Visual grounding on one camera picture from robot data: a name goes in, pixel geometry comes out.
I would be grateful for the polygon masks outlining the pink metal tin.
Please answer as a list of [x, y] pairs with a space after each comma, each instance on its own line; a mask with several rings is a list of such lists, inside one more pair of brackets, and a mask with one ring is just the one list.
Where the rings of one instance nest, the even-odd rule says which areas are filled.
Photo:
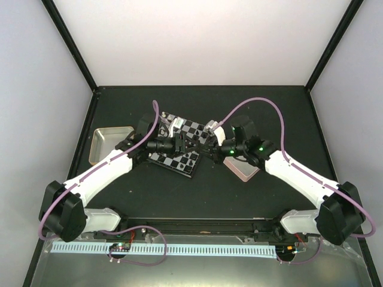
[[223, 163], [243, 182], [248, 182], [257, 172], [260, 171], [258, 167], [250, 165], [242, 156], [238, 158], [226, 157]]

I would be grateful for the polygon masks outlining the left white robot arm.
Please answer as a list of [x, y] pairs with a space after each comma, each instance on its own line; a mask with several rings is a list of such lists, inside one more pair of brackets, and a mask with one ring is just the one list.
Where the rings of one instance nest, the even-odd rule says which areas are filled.
[[207, 143], [214, 125], [213, 121], [204, 126], [167, 113], [145, 115], [137, 128], [99, 163], [62, 184], [58, 181], [48, 184], [39, 213], [40, 238], [45, 239], [44, 228], [64, 242], [97, 231], [123, 238], [129, 225], [121, 219], [121, 214], [110, 207], [89, 209], [90, 201], [145, 161], [192, 177], [201, 159], [197, 148]]

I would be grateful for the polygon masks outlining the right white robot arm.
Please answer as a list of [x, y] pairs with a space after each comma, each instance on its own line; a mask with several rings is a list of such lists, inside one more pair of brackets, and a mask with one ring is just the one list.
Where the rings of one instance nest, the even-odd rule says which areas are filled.
[[366, 217], [355, 197], [355, 185], [322, 177], [289, 157], [271, 141], [261, 139], [247, 116], [235, 117], [230, 124], [233, 138], [228, 139], [223, 128], [211, 120], [203, 128], [208, 136], [199, 152], [216, 163], [243, 157], [246, 163], [284, 181], [314, 205], [313, 210], [292, 209], [281, 215], [272, 226], [274, 238], [285, 241], [295, 233], [317, 234], [340, 246], [364, 223]]

